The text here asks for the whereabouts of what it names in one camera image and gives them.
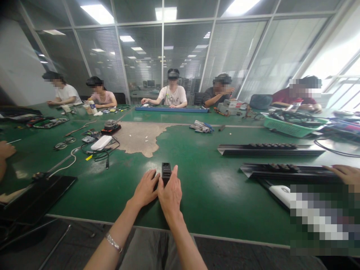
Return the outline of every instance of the floor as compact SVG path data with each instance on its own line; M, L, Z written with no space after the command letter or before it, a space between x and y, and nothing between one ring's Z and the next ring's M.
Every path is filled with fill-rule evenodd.
M67 229L68 224L57 220L46 228L8 246L0 252L0 269L39 269ZM42 269L83 269L104 234L97 234L90 238L88 234L70 227ZM209 269L325 269L311 257L290 256L288 249L275 249L202 237L195 237L195 240Z

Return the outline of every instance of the computer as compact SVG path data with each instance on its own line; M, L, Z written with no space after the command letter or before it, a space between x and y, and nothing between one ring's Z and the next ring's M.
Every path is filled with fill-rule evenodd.
M147 81L147 86L148 87L155 87L155 80L148 80Z

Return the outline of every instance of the basket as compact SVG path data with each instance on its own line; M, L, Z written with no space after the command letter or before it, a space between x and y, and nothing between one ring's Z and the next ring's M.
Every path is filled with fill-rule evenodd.
M265 117L264 126L266 128L276 129L279 132L282 132L284 134L288 134L288 135L291 135L294 137L298 137L298 138L305 137L306 135L308 135L314 131L318 131L325 126L325 125L323 125L323 126L320 126L317 128L303 127L303 126L299 126L297 124L291 124L288 122L284 122L284 121L280 121L280 120L271 118L268 115L264 115L264 117ZM326 119L316 119L316 121L319 123L322 123L322 124L330 123Z

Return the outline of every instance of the white power bank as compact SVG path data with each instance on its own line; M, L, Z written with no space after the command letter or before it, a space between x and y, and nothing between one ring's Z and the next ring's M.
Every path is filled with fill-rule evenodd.
M112 137L104 135L91 146L91 150L101 151L111 141Z

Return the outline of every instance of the bracelet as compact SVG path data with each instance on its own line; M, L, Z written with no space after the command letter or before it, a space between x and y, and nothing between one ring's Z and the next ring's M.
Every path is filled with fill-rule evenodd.
M119 254L121 253L121 251L123 251L123 248L114 241L109 232L105 235L105 238L114 248L116 248Z

